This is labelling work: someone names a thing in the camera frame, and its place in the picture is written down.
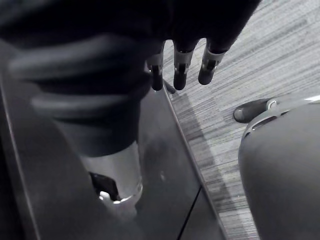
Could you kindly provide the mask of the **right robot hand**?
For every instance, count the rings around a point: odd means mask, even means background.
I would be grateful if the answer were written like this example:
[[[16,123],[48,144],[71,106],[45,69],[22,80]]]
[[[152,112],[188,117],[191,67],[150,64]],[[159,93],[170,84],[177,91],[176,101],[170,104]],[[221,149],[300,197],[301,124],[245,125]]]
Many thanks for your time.
[[[38,86],[31,103],[80,155],[100,199],[138,199],[141,101],[163,87],[163,48],[174,45],[173,86],[186,86],[194,49],[198,81],[218,64],[257,0],[3,0],[0,38],[18,52],[7,71]]]

